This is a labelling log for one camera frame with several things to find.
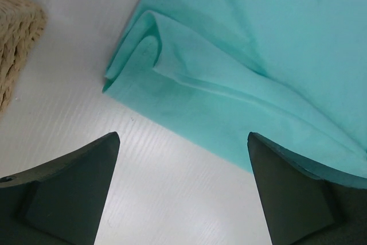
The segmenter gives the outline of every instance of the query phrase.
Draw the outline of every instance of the towel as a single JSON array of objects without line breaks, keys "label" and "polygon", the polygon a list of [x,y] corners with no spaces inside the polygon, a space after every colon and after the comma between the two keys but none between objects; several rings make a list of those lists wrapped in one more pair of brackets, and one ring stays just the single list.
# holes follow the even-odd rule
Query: towel
[{"label": "towel", "polygon": [[250,132],[367,177],[366,0],[140,0],[104,92],[251,171]]}]

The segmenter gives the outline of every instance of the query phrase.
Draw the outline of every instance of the beige woven material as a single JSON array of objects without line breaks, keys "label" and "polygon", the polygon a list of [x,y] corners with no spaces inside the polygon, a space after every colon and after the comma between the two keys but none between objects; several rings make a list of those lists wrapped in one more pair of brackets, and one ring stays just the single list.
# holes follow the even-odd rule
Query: beige woven material
[{"label": "beige woven material", "polygon": [[46,15],[29,0],[0,0],[0,116],[24,67],[27,54],[42,35]]}]

